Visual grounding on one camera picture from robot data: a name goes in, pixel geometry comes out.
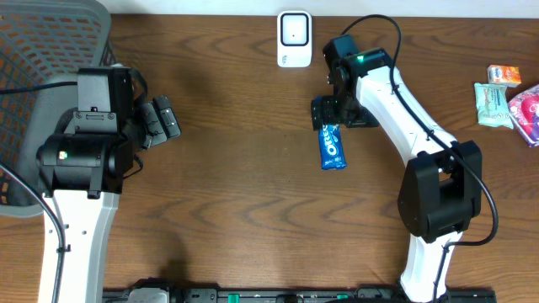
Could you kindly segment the small orange box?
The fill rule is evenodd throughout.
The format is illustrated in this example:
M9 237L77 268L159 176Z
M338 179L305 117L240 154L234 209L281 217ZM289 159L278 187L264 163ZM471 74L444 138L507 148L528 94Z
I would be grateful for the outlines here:
M490 65L487 69L488 83L516 88L521 84L520 70L516 66Z

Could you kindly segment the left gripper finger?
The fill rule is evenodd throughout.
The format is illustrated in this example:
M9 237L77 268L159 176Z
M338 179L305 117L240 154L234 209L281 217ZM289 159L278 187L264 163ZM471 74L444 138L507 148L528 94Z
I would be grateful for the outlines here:
M180 136L181 128L168 97L165 95L158 96L153 99L153 103L167 138L171 139Z
M167 140L161 120L152 103L144 103L141 108L142 118L146 126L146 140L143 147L153 147Z

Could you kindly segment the teal wet wipes packet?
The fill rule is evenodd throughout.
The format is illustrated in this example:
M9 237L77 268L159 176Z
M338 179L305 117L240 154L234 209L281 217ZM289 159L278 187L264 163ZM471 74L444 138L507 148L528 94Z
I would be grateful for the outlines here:
M478 123L489 127L507 127L513 129L506 87L497 84L474 84Z

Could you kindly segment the red purple snack packet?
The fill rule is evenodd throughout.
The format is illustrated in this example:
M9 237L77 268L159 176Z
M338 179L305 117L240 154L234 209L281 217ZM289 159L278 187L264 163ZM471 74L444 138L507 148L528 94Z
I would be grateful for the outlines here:
M517 94L509 102L510 118L529 147L538 147L538 86Z

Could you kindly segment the blue Oreo cookie packet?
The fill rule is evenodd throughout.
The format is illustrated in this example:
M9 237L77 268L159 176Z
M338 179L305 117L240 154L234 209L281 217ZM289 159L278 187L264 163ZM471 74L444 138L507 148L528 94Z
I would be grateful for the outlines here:
M347 167L338 125L324 125L318 132L322 170L341 170Z

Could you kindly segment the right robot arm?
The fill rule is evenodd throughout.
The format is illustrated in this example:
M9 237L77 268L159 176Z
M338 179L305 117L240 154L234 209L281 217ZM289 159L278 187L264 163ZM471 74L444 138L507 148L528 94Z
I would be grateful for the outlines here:
M410 242L400 287L412 302L441 299L454 248L481 211L482 153L434 122L382 48L328 45L323 57L334 92L311 102L323 162L334 168L342 155L340 126L383 129L405 166L398 211Z

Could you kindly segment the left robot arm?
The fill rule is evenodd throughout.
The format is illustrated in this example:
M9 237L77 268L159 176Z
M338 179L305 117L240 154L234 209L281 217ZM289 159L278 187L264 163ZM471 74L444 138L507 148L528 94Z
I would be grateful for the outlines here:
M98 302L110 229L137 153L181 134L164 95L117 110L67 109L36 155L45 249L40 302Z

